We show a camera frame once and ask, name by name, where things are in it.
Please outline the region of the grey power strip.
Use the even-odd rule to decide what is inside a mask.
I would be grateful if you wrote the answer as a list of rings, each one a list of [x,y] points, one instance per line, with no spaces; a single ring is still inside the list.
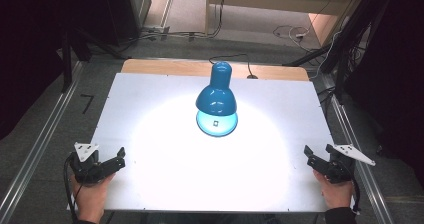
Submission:
[[[162,34],[162,33],[168,33],[170,30],[169,26],[153,26],[153,27],[143,27],[141,29],[141,32],[143,34]]]

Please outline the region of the person's right hand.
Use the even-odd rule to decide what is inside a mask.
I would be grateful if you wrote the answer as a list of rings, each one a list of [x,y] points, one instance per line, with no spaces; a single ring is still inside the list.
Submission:
[[[313,174],[320,184],[321,195],[329,209],[344,208],[351,205],[353,184],[350,181],[332,184],[318,171],[314,170]]]

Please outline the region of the person's left hand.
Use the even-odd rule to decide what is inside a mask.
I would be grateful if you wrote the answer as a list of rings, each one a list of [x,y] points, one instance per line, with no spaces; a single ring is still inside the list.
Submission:
[[[70,176],[73,195],[78,207],[77,220],[87,220],[100,224],[104,214],[107,191],[114,174],[106,177],[96,185],[86,187],[80,185],[74,175]]]

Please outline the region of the black metal stand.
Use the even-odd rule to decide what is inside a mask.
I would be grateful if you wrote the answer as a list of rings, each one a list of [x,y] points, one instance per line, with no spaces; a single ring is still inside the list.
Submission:
[[[322,74],[330,74],[334,68],[337,69],[333,95],[339,102],[342,102],[343,83],[348,67],[350,50],[359,43],[367,27],[384,12],[388,1],[361,0],[345,27],[332,36],[330,44],[298,60],[285,64],[285,67],[299,67],[307,61],[325,54],[325,60],[320,64],[317,71]]]

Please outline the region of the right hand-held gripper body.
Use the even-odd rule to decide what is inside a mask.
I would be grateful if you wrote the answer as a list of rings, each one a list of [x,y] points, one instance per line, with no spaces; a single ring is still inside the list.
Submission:
[[[354,177],[354,167],[357,161],[375,166],[376,162],[363,154],[351,144],[326,146],[330,154],[329,169],[325,176],[332,183],[350,181]]]

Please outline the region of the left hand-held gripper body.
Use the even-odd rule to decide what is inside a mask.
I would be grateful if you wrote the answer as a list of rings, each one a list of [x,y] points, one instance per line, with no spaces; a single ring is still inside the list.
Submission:
[[[70,167],[79,184],[94,185],[106,178],[104,166],[99,161],[99,145],[76,142],[70,155]]]

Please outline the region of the blue desk lamp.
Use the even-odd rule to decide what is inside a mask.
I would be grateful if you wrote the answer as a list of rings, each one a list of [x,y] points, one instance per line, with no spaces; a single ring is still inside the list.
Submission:
[[[237,103],[230,89],[232,67],[227,62],[212,65],[209,85],[196,99],[196,123],[201,131],[213,137],[223,137],[238,124]]]

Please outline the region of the aluminium frame rail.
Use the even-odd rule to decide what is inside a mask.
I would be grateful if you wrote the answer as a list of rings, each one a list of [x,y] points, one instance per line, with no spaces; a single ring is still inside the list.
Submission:
[[[335,94],[331,94],[329,100],[325,101],[323,110],[325,111],[333,142],[335,144],[352,144],[355,148],[362,151],[363,148],[360,146],[346,108],[339,103]],[[365,217],[371,217],[374,224],[395,224],[377,180],[373,175],[373,166],[357,162],[355,164],[355,178],[360,190],[360,215],[358,218],[364,221]]]
[[[37,139],[32,145],[32,148],[19,169],[19,172],[8,187],[5,197],[2,199],[0,204],[0,224],[8,224],[11,219],[13,212],[25,192],[38,163],[48,147],[52,135],[54,134],[56,127],[75,92],[83,70],[84,63],[77,61],[71,72],[73,80],[71,81],[70,86],[58,97],[58,100],[56,101],[47,121],[43,125]]]

